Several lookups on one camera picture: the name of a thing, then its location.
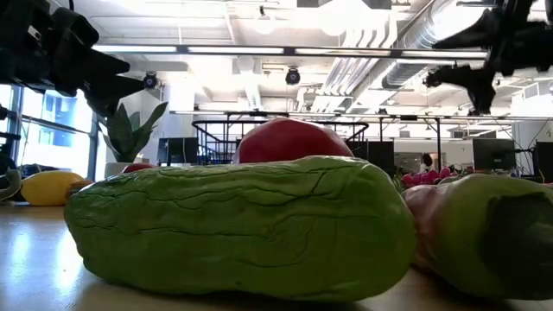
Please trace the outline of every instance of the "tabletop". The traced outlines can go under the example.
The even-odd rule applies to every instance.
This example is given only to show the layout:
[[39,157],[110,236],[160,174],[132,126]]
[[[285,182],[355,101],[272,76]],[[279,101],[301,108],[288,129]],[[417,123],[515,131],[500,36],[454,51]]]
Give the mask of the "tabletop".
[[355,303],[279,301],[237,293],[153,295],[110,285],[86,271],[62,207],[0,206],[0,310],[547,311],[553,310],[553,301],[475,299],[416,270],[386,293]]

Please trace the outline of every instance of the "ceiling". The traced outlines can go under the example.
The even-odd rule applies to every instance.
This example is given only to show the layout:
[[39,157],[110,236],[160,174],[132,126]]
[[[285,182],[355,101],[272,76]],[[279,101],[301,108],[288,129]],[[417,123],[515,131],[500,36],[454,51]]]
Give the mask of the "ceiling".
[[[66,5],[65,0],[49,1],[53,9]],[[397,32],[428,2],[394,1],[392,9],[384,11],[369,9],[363,0],[319,0],[325,3],[319,8],[302,7],[300,3],[307,0],[74,1],[75,9],[100,33],[102,43],[370,48],[407,44],[395,42]],[[447,1],[454,3],[454,0],[435,0],[436,3]],[[265,16],[261,16],[262,5]],[[444,14],[439,9],[439,6],[433,7],[429,14],[435,17],[439,30],[450,35],[472,24],[482,11],[482,8],[457,7],[455,14],[459,21],[452,24],[446,17],[438,18],[439,14]],[[532,16],[544,16],[543,1],[532,9]],[[412,27],[422,27],[417,23],[423,22],[427,22],[426,18],[419,19]],[[162,70],[186,74],[194,79],[198,93],[205,95],[202,103],[223,103],[222,109],[232,109],[240,98],[251,100],[255,94],[266,110],[293,107],[298,111],[342,109],[369,113],[385,106],[389,113],[453,114],[466,113],[470,107],[462,89],[440,86],[429,90],[424,87],[424,74],[431,68],[426,65],[420,66],[414,75],[401,82],[397,91],[391,92],[382,89],[380,83],[386,70],[396,65],[389,61],[263,57],[256,60],[257,68],[252,68],[255,79],[242,79],[236,71],[235,57],[130,55],[125,59],[135,68],[135,75],[143,74],[142,68],[146,67],[149,71],[159,71],[162,77],[166,77]],[[302,76],[299,85],[286,84],[285,76],[290,67],[298,68]],[[340,76],[335,77],[333,84],[330,78],[334,72]],[[549,83],[546,75],[538,76],[532,71],[517,72],[510,79],[498,77],[494,113],[509,111],[512,96],[535,84],[537,79]],[[254,95],[251,84],[256,89]]]

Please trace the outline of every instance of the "security camera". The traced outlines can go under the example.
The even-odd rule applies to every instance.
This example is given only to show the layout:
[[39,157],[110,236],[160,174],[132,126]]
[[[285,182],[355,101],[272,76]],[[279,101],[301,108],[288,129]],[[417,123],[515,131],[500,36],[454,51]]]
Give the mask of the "security camera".
[[147,90],[154,90],[160,86],[160,81],[157,79],[156,72],[147,72],[146,77],[143,79],[144,88]]
[[286,73],[286,84],[289,86],[295,86],[296,84],[300,83],[301,78],[302,77],[297,71],[297,68],[290,68],[288,69],[288,73]]

